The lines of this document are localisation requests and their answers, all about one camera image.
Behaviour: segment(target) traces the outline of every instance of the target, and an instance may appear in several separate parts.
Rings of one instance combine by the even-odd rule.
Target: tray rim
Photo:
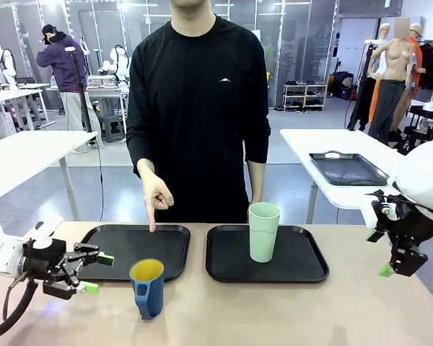
[[[316,158],[313,157],[314,155],[326,155],[329,153],[338,153],[340,155],[352,155],[352,156],[359,156],[361,159],[365,160],[368,164],[371,164],[373,167],[375,167],[376,169],[380,170],[387,178],[386,180],[383,182],[383,185],[381,184],[377,184],[377,183],[371,183],[371,184],[362,184],[360,182],[334,182],[333,180],[329,179],[329,177],[327,175],[324,174],[323,170],[319,167],[318,163],[316,162]],[[311,158],[311,162],[315,165],[316,169],[318,170],[318,172],[320,173],[320,175],[323,176],[323,178],[325,180],[327,180],[327,182],[331,185],[334,186],[387,186],[388,185],[388,179],[390,179],[390,176],[384,172],[381,168],[377,167],[375,164],[373,164],[371,161],[369,161],[366,156],[359,154],[359,153],[352,153],[352,154],[346,154],[346,153],[341,153],[340,151],[336,151],[336,150],[329,150],[329,151],[325,151],[323,153],[309,153],[309,156]],[[326,160],[337,160],[337,159],[328,159],[328,158],[324,158],[324,159],[320,159],[322,161],[326,161]]]
[[[303,227],[300,226],[296,226],[296,225],[279,225],[278,226],[278,230],[279,227],[281,228],[296,228],[296,229],[291,229],[291,231],[293,232],[298,232],[301,234],[304,234],[309,242],[311,243],[312,247],[313,247],[313,251],[316,253],[316,257],[322,257],[323,261],[321,263],[321,261],[319,261],[321,263],[321,267],[323,268],[324,271],[324,276],[321,277],[320,279],[316,279],[316,280],[290,280],[290,281],[240,281],[240,280],[228,280],[228,279],[221,279],[218,278],[217,276],[215,276],[212,272],[211,272],[211,268],[209,265],[209,260],[211,258],[211,251],[209,251],[210,247],[210,242],[211,242],[211,236],[213,236],[214,233],[216,233],[217,231],[220,231],[220,228],[226,228],[226,227],[249,227],[249,225],[219,225],[219,226],[215,226],[212,227],[208,232],[207,232],[207,239],[206,239],[206,256],[205,256],[205,269],[207,271],[207,274],[209,274],[209,276],[214,279],[215,281],[219,282],[219,283],[247,283],[247,284],[305,284],[305,283],[309,283],[309,284],[317,284],[317,283],[322,283],[323,281],[325,281],[329,274],[331,273],[331,270],[329,268],[329,265],[327,263],[327,261],[325,260],[325,257],[323,255],[323,253],[321,252],[318,243],[315,240],[315,237],[312,235],[312,233],[310,231],[308,231],[307,229],[304,229]]]
[[[103,226],[127,226],[127,227],[132,227],[132,226],[142,226],[142,227],[147,227],[149,228],[147,225],[131,225],[131,224],[119,224],[119,223],[105,223],[103,225],[99,225],[94,227],[93,229],[90,229],[82,238],[82,240],[80,241],[81,243],[87,243],[89,242],[89,240],[98,232],[102,231],[101,227]],[[157,225],[157,229],[156,232],[162,232],[162,231],[177,231],[177,229],[167,229],[169,227],[178,227],[179,232],[183,233],[185,236],[185,246],[183,248],[183,253],[181,255],[181,261],[180,261],[180,270],[178,271],[177,275],[169,277],[169,278],[165,278],[164,282],[168,283],[170,281],[173,281],[177,278],[179,278],[181,276],[181,274],[183,274],[185,268],[186,268],[186,262],[188,259],[188,249],[189,249],[189,243],[191,242],[191,233],[189,231],[189,229],[187,229],[184,226],[181,225]],[[83,275],[80,275],[80,277],[82,278],[81,280],[89,280],[89,281],[94,281],[94,282],[98,282],[98,283],[127,283],[130,282],[130,279],[83,279]]]

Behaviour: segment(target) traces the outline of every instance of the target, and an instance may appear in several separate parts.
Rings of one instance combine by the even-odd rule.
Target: light green tumbler
[[[273,258],[280,217],[281,211],[271,203],[255,203],[248,209],[252,260],[266,263]]]

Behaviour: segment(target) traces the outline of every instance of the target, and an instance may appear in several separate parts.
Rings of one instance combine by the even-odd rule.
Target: black long-sleeve shirt
[[[154,163],[175,205],[166,222],[245,222],[248,161],[266,163],[268,90],[258,38],[216,17],[199,37],[170,22],[134,51],[127,145],[136,171]]]

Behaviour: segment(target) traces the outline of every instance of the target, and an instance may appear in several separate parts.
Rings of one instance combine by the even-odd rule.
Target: black cap
[[[53,26],[53,25],[51,25],[51,24],[47,24],[46,26],[44,26],[43,28],[42,28],[42,34],[43,34],[43,36],[45,36],[45,34],[48,34],[48,33],[56,33],[56,28]]]

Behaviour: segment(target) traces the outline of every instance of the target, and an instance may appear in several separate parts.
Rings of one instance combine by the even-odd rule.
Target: man in black shirt
[[[170,8],[172,21],[138,45],[130,69],[126,137],[149,229],[244,223],[262,198],[271,132],[263,49],[209,0],[170,0]]]

